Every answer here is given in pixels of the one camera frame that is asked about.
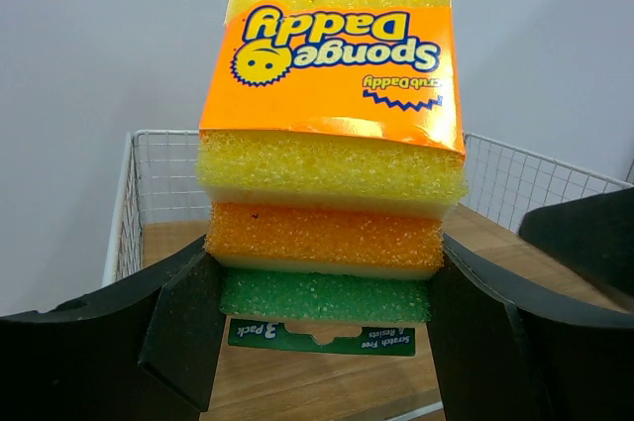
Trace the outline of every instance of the sponge daddy logo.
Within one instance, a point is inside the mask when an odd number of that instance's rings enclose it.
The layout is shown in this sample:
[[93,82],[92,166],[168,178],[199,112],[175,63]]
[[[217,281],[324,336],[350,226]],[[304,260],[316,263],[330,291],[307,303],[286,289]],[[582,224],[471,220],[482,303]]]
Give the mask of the sponge daddy logo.
[[200,129],[367,137],[464,153],[450,7],[293,10],[225,28]]
[[399,11],[286,17],[279,8],[263,5],[246,20],[244,44],[234,56],[232,72],[242,83],[254,86],[274,84],[293,68],[391,62],[432,72],[439,66],[441,47],[409,36],[410,19],[408,12]]

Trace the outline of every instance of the scouring pad layer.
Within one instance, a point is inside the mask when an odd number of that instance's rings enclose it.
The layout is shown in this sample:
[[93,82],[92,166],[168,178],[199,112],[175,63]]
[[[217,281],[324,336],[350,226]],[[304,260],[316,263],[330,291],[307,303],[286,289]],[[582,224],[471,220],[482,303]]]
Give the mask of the scouring pad layer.
[[214,203],[205,249],[221,264],[425,279],[442,266],[438,220]]
[[429,320],[424,282],[227,269],[220,310],[267,322],[413,327]]

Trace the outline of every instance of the white wall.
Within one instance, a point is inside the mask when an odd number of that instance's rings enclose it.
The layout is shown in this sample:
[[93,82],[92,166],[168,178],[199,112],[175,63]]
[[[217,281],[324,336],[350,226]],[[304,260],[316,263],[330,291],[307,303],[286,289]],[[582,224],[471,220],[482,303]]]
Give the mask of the white wall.
[[[226,2],[0,0],[0,314],[99,286],[124,135],[197,126]],[[466,128],[624,177],[633,1],[454,6]]]

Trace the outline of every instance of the white foam layer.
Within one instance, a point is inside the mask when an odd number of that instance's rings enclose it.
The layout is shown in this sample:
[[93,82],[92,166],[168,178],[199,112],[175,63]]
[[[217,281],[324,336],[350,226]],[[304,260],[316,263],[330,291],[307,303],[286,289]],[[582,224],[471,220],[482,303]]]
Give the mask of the white foam layer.
[[441,205],[432,202],[393,200],[375,197],[298,193],[279,190],[259,190],[205,186],[209,199],[218,203],[247,203],[271,206],[287,206],[344,211],[370,211],[386,215],[413,216],[443,220],[456,205]]
[[276,260],[268,258],[218,256],[214,258],[226,267],[241,269],[276,270],[283,272],[320,272],[323,274],[355,275],[378,279],[427,280],[437,269],[428,267],[400,268],[374,265],[324,263],[318,261]]

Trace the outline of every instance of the wire basket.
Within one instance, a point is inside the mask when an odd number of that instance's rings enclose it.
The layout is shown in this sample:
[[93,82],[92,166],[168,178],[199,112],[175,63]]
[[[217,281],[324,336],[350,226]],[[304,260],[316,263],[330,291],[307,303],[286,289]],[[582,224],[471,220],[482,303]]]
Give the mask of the wire basket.
[[[513,232],[534,208],[632,186],[482,136],[466,134],[466,144],[470,191],[462,203]],[[197,154],[197,131],[127,136],[104,286],[141,269],[146,225],[209,218],[194,174]]]

